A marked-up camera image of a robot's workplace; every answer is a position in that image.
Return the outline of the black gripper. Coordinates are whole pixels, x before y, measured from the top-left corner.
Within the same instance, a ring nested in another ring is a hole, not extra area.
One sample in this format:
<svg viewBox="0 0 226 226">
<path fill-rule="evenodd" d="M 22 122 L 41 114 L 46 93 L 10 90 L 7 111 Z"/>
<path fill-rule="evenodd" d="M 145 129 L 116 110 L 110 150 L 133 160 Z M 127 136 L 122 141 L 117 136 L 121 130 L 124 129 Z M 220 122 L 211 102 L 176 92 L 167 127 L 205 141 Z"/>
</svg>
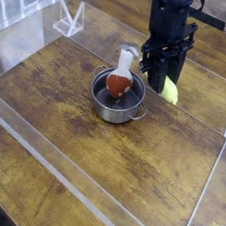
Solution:
<svg viewBox="0 0 226 226">
<path fill-rule="evenodd" d="M 186 53 L 194 46 L 194 34 L 198 29 L 195 23 L 185 26 L 184 34 L 179 39 L 172 41 L 160 40 L 150 36 L 142 45 L 143 57 L 139 69 L 148 72 L 148 83 L 158 94 L 164 89 L 166 75 L 171 81 L 178 83 L 186 60 Z"/>
</svg>

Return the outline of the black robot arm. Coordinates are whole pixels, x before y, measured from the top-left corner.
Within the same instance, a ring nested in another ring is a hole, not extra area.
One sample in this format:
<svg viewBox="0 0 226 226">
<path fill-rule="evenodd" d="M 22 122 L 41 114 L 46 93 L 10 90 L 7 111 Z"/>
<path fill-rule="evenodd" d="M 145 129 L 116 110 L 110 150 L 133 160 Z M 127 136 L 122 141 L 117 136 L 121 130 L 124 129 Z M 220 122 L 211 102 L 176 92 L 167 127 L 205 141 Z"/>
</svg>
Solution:
<svg viewBox="0 0 226 226">
<path fill-rule="evenodd" d="M 139 69 L 147 73 L 148 83 L 160 94 L 166 78 L 176 84 L 186 60 L 186 53 L 194 46 L 195 23 L 187 24 L 189 16 L 195 16 L 204 8 L 193 10 L 193 0 L 152 0 L 148 40 L 142 45 Z"/>
</svg>

